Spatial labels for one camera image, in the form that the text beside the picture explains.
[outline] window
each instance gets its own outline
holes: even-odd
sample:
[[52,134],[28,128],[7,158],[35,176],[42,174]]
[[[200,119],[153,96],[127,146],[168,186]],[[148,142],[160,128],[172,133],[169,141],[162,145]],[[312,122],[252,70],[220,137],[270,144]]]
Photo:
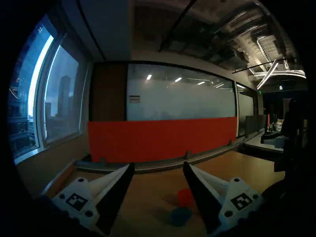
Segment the window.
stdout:
[[74,122],[73,90],[79,63],[59,46],[51,66],[45,93],[45,138],[53,141],[78,132]]
[[33,114],[35,87],[52,41],[40,22],[28,37],[14,68],[8,98],[8,130],[15,157],[39,147]]
[[86,57],[45,16],[28,37],[12,75],[9,142],[14,158],[80,132]]
[[127,93],[127,120],[236,116],[233,83],[197,71],[130,64]]

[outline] red cup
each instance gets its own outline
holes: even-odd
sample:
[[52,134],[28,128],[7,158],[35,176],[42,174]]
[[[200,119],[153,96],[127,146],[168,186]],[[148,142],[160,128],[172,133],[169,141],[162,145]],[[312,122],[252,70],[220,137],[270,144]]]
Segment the red cup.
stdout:
[[178,192],[178,204],[180,207],[188,207],[193,202],[193,195],[190,189],[182,189]]

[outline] frosted glass wall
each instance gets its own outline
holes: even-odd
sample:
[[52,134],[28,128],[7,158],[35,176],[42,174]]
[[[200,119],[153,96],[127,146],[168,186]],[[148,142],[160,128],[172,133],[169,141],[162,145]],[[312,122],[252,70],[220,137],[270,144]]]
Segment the frosted glass wall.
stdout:
[[231,81],[205,73],[168,66],[130,64],[127,120],[234,117],[235,95],[232,88]]

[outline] orange wall panel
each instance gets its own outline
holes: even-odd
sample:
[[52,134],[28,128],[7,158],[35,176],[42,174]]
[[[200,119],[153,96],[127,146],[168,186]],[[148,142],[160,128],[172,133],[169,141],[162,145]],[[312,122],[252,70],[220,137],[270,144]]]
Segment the orange wall panel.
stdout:
[[165,160],[215,149],[236,140],[237,117],[88,122],[92,160],[109,163]]

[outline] desk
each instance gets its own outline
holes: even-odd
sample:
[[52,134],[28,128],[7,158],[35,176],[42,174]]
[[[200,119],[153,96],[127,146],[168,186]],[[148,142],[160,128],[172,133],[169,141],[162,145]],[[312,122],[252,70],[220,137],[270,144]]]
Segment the desk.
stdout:
[[276,152],[276,153],[283,153],[283,149],[282,148],[275,148],[274,145],[260,143],[261,137],[263,136],[263,134],[264,134],[264,132],[258,134],[254,138],[246,141],[244,144],[246,146],[258,148],[258,149],[261,149],[261,150],[267,150],[267,151],[272,151],[272,152]]
[[[259,193],[284,178],[283,172],[274,173],[273,162],[234,151],[195,166],[227,181],[235,176],[241,177]],[[76,171],[66,185],[77,177],[92,181],[101,176],[103,175]],[[188,184],[182,169],[134,175],[111,236],[206,237],[206,229],[195,203],[190,206],[193,216],[185,226],[170,225],[170,212],[177,207],[177,192],[185,188],[188,188]]]

